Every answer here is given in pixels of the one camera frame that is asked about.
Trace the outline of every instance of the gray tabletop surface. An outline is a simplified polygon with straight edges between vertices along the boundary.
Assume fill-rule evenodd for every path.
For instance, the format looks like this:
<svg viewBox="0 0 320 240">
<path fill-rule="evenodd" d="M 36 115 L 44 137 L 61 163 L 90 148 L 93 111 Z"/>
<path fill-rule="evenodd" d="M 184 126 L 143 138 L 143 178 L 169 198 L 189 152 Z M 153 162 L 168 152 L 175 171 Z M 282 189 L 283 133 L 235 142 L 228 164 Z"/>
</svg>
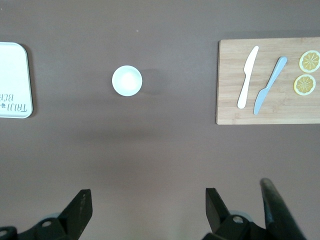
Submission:
<svg viewBox="0 0 320 240">
<path fill-rule="evenodd" d="M 219 41 L 318 37 L 319 12 L 318 0 L 0 0 L 0 42 L 26 49 L 34 107 L 0 118 L 0 226 L 25 231 L 91 189 L 82 240 L 200 240 L 206 188 L 265 227 L 268 177 L 319 239 L 319 125 L 216 124 Z M 132 97 L 112 86 L 123 65 L 143 78 Z"/>
</svg>

